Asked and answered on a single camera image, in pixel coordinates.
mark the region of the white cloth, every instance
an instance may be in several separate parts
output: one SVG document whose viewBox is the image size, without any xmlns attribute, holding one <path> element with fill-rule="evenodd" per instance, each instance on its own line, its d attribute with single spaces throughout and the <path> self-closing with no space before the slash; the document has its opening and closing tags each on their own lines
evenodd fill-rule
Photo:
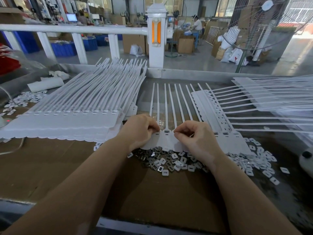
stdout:
<svg viewBox="0 0 313 235">
<path fill-rule="evenodd" d="M 202 30 L 202 23 L 201 23 L 201 21 L 200 21 L 200 20 L 197 20 L 197 21 L 194 23 L 193 28 L 194 28 L 195 30 Z"/>
</svg>

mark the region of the worker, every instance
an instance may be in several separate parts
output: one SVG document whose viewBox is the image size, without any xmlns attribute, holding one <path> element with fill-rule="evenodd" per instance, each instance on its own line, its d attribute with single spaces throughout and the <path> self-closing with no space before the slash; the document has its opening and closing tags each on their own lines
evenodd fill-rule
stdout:
<svg viewBox="0 0 313 235">
<path fill-rule="evenodd" d="M 18 9 L 22 11 L 22 13 L 20 13 L 21 16 L 23 16 L 23 17 L 25 17 L 25 18 L 33 19 L 31 16 L 29 16 L 28 14 L 26 14 L 26 13 L 24 12 L 23 7 L 18 6 Z"/>
<path fill-rule="evenodd" d="M 115 138 L 102 144 L 2 235 L 90 234 L 127 155 L 143 146 L 151 134 L 159 130 L 157 122 L 148 115 L 130 117 Z M 233 235 L 300 234 L 249 177 L 228 159 L 207 123 L 185 121 L 174 130 L 174 135 L 215 177 Z"/>
<path fill-rule="evenodd" d="M 194 15 L 193 17 L 194 17 L 193 18 L 193 22 L 194 22 L 193 29 L 198 30 L 198 31 L 202 30 L 202 23 L 199 20 L 198 16 Z"/>
<path fill-rule="evenodd" d="M 87 25 L 88 19 L 84 16 L 84 11 L 79 10 L 79 12 L 76 14 L 77 20 L 82 23 L 83 25 Z"/>
</svg>

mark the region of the white paper roll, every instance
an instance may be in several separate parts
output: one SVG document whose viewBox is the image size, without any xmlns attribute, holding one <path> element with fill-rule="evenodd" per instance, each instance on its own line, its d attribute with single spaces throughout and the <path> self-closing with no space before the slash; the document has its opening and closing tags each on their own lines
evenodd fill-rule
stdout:
<svg viewBox="0 0 313 235">
<path fill-rule="evenodd" d="M 45 81 L 37 81 L 37 82 L 27 84 L 31 92 L 48 90 L 48 89 L 63 86 L 63 85 L 64 85 L 64 82 L 59 77 L 51 77 Z"/>
</svg>

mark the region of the orange reflector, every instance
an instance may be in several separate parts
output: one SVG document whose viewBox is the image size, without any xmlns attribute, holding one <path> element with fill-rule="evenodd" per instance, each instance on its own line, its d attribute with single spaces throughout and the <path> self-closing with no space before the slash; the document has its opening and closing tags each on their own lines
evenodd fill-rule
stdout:
<svg viewBox="0 0 313 235">
<path fill-rule="evenodd" d="M 161 43 L 161 21 L 157 24 L 157 42 Z"/>
<path fill-rule="evenodd" d="M 154 22 L 152 21 L 152 43 L 154 43 Z"/>
</svg>

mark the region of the red object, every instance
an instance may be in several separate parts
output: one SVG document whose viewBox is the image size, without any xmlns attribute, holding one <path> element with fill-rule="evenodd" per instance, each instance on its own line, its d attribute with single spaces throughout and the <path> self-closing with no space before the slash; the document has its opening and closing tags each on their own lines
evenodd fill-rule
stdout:
<svg viewBox="0 0 313 235">
<path fill-rule="evenodd" d="M 10 58 L 10 51 L 2 50 L 1 47 L 3 44 L 0 43 L 0 75 L 3 75 L 19 68 L 21 64 L 18 60 Z"/>
</svg>

